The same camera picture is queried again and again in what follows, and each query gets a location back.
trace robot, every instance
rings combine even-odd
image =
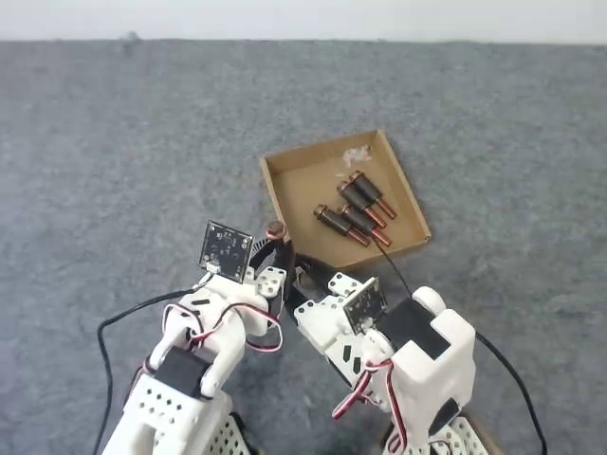
[[[460,415],[475,376],[472,326],[429,287],[391,307],[377,278],[361,282],[296,254],[284,236],[274,225],[254,244],[210,222],[201,255],[208,273],[165,307],[163,337],[145,359],[103,454],[254,453],[222,386],[247,346],[281,348],[284,310],[351,389],[334,418],[356,401],[391,415],[383,453],[465,454],[468,442],[486,453]],[[262,267],[272,253],[273,263]],[[310,299],[295,285],[303,275],[323,298]],[[272,345],[249,338],[272,331],[278,338]]]

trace cardboard tray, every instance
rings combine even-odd
[[[374,182],[396,211],[395,220],[382,216],[388,222],[384,233],[393,241],[385,248],[389,254],[405,253],[431,238],[407,177],[381,130],[265,156],[261,167],[276,213],[298,252],[344,269],[372,264],[382,257],[373,243],[365,248],[342,237],[312,213],[318,204],[331,209],[343,204],[336,188],[356,170]],[[377,205],[374,209],[383,215]]]

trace white wall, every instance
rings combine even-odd
[[[607,0],[0,0],[0,39],[607,44]]]

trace black cylinder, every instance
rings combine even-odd
[[[357,190],[357,187],[350,183],[341,182],[338,186],[338,192],[341,197],[359,210],[365,210],[371,205],[371,202]]]
[[[343,217],[360,229],[367,235],[372,235],[371,231],[377,227],[377,223],[369,218],[365,213],[352,206],[344,206],[340,210]]]
[[[377,201],[381,197],[381,191],[371,183],[371,180],[367,178],[364,173],[357,173],[357,176],[352,180],[352,183],[357,187],[367,199],[370,201]]]
[[[333,210],[327,209],[326,206],[324,206],[324,209],[314,210],[314,214],[319,220],[341,235],[347,235],[348,230],[352,227],[349,221],[337,215]]]

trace copper connector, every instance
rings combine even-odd
[[[390,207],[390,205],[383,200],[383,194],[373,184],[369,177],[367,177],[361,171],[355,171],[349,177],[349,181],[353,183],[357,189],[373,204],[377,203],[383,212],[394,220],[396,218],[396,212]]]
[[[380,228],[386,227],[386,222],[383,221],[383,218],[375,210],[371,209],[371,201],[367,200],[366,196],[352,182],[341,182],[338,185],[338,193],[358,210],[364,211],[368,216],[373,218]]]
[[[338,234],[348,236],[351,239],[356,240],[363,246],[369,245],[369,239],[364,234],[359,232],[352,223],[337,215],[333,210],[328,208],[325,204],[319,204],[314,209],[314,216],[327,226],[335,230]]]
[[[352,223],[352,225],[359,229],[360,232],[367,235],[372,235],[386,246],[390,246],[392,244],[392,240],[390,240],[387,235],[378,229],[375,220],[368,218],[365,213],[361,212],[355,207],[352,207],[349,204],[344,204],[338,209],[338,214],[342,215],[346,220]]]

